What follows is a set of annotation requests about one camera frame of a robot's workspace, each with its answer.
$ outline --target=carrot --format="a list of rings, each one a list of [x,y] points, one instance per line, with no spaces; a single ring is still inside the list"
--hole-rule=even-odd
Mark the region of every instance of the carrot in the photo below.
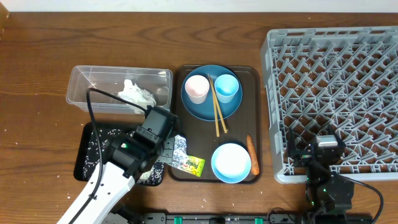
[[[251,173],[253,175],[258,175],[260,173],[259,163],[257,161],[256,150],[254,149],[254,144],[251,139],[250,134],[246,136],[246,144],[248,145],[248,151],[251,160]]]

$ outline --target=wood grain surface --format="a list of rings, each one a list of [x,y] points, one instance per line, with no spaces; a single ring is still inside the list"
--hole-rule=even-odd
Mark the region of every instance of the wood grain surface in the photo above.
[[[0,42],[0,222],[55,223],[85,185],[73,178],[73,168],[90,118],[65,101],[75,65],[173,72],[186,64],[246,65],[261,73],[260,48],[270,29],[394,25],[398,14],[13,12]],[[158,187],[135,187],[122,203],[170,213],[304,211],[305,186],[278,184],[272,175],[264,89],[261,101],[264,172],[257,183],[183,183],[166,175]],[[398,182],[372,185],[386,200],[378,223],[395,223]],[[374,192],[355,187],[351,212],[374,215],[378,206]]]

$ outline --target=round plate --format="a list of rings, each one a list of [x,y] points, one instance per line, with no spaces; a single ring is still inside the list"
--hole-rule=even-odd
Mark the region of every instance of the round plate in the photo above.
[[[221,145],[211,157],[211,169],[223,182],[235,184],[244,180],[250,172],[249,153],[240,145]]]
[[[201,104],[194,104],[192,101],[189,99],[187,92],[185,91],[185,82],[194,75],[203,75],[204,77],[207,78],[207,75],[210,75],[211,78],[213,78],[213,83],[216,82],[216,79],[220,75],[228,74],[228,75],[233,75],[236,79],[236,75],[229,69],[219,66],[219,65],[205,65],[202,67],[199,67],[195,69],[194,71],[190,72],[189,75],[184,79],[184,82],[182,83],[181,87],[181,99],[182,103],[184,104],[185,108],[194,115],[195,117],[202,119],[204,121],[214,121],[214,109],[213,109],[213,95],[211,92],[211,88],[207,94],[206,100],[201,103]],[[239,81],[239,90],[235,94],[235,97],[231,100],[229,103],[220,103],[220,109],[221,113],[223,114],[224,119],[231,116],[237,108],[239,108],[239,105],[242,102],[242,96],[243,96],[243,91],[242,91],[242,85],[241,82]]]

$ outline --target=transparent container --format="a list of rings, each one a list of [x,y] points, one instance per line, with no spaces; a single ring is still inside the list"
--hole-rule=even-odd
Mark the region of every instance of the transparent container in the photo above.
[[[124,80],[152,93],[156,105],[170,110],[173,73],[167,69],[127,68],[78,65],[70,76],[67,102],[88,111],[86,90],[94,87],[117,96],[124,89]],[[135,114],[133,109],[99,93],[91,93],[91,105],[95,113]]]

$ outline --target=brown tray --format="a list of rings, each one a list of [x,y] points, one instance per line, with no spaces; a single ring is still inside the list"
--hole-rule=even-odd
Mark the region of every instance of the brown tray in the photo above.
[[[261,107],[260,107],[260,81],[259,75],[251,67],[226,66],[235,73],[241,82],[243,89],[242,103],[239,108],[225,119],[228,133],[225,134],[219,122],[220,137],[216,137],[214,121],[203,121],[190,114],[184,107],[181,100],[181,87],[187,75],[198,65],[184,65],[177,72],[177,80],[174,83],[172,111],[182,121],[182,135],[187,138],[188,155],[205,159],[205,167],[201,177],[194,176],[176,168],[168,168],[170,176],[177,181],[190,182],[217,182],[222,183],[211,169],[211,156],[216,148],[227,142],[234,142],[246,147],[246,135],[252,137],[259,159],[260,174],[251,173],[240,184],[251,184],[257,181],[262,174],[261,161]]]

